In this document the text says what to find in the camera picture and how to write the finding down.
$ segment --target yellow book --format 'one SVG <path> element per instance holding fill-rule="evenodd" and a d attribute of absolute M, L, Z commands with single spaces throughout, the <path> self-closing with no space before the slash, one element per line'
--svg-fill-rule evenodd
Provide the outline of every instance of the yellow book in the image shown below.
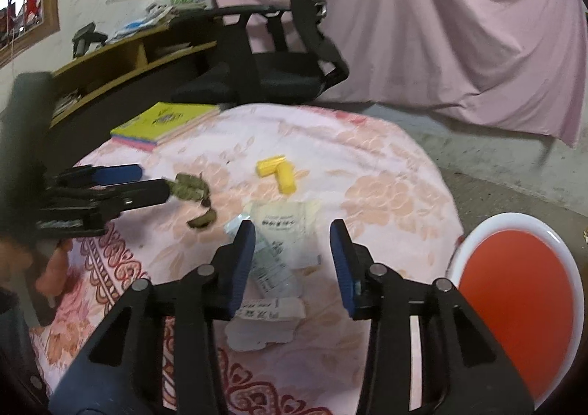
<path fill-rule="evenodd" d="M 217 115 L 219 111 L 217 105 L 158 102 L 132 120 L 114 128 L 111 135 L 160 145 L 202 120 Z"/>

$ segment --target black office chair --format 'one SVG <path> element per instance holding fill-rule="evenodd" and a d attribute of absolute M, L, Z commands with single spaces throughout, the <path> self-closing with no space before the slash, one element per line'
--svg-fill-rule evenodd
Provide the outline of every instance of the black office chair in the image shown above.
<path fill-rule="evenodd" d="M 284 12 L 292 12 L 307 53 L 288 50 L 281 21 Z M 266 19 L 274 52 L 252 53 L 246 25 L 253 14 Z M 178 87 L 171 96 L 174 103 L 299 104 L 315 99 L 349 76 L 349 68 L 339 50 L 318 28 L 326 15 L 324 0 L 290 0 L 290 8 L 245 5 L 190 11 L 180 14 L 171 25 L 229 15 L 238 15 L 239 20 L 222 27 L 208 60 L 209 69 Z M 325 75 L 319 61 L 330 62 L 334 69 Z"/>

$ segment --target yellow object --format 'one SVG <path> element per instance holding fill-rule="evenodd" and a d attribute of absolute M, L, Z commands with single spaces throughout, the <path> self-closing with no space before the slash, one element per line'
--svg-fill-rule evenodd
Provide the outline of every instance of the yellow object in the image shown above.
<path fill-rule="evenodd" d="M 277 187 L 283 195 L 292 195 L 296 191 L 294 166 L 290 162 L 282 162 L 276 168 Z"/>
<path fill-rule="evenodd" d="M 274 174 L 276 172 L 277 166 L 285 161 L 286 157 L 284 155 L 273 156 L 271 158 L 267 158 L 266 160 L 259 161 L 255 168 L 258 175 L 263 178 L 264 176 Z"/>

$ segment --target stack of books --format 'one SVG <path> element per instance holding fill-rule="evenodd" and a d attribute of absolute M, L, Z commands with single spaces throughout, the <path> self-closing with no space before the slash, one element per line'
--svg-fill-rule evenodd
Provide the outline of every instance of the stack of books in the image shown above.
<path fill-rule="evenodd" d="M 218 105 L 158 102 L 112 130 L 111 139 L 145 152 L 152 152 L 207 118 L 218 115 L 220 110 Z"/>

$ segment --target pink floral tablecloth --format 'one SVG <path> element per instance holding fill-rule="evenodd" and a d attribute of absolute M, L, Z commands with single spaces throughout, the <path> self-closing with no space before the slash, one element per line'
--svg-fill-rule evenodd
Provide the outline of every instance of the pink floral tablecloth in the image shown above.
<path fill-rule="evenodd" d="M 171 198 L 123 214 L 108 224 L 105 236 L 75 242 L 57 317 L 51 326 L 31 331 L 41 374 L 51 389 L 135 279 L 149 277 L 158 284 L 181 278 L 228 242 L 223 225 L 246 203 L 282 198 L 275 178 L 255 173 L 258 160 L 280 154 L 296 168 L 298 191 L 290 200 L 321 202 L 316 230 L 322 265 L 302 276 L 308 318 L 292 343 L 236 353 L 227 348 L 218 327 L 229 409 L 249 415 L 355 412 L 369 326 L 350 320 L 341 305 L 330 256 L 330 222 L 345 219 L 352 238 L 366 245 L 375 260 L 422 282 L 445 273 L 462 227 L 436 166 L 398 126 L 310 107 L 240 106 L 152 154 L 107 142 L 81 161 L 139 163 L 146 178 L 202 172 L 219 218 L 205 231 L 191 230 L 186 221 L 202 208 Z M 171 322 L 163 363 L 164 401 L 174 407 Z M 413 381 L 420 386 L 418 369 Z"/>

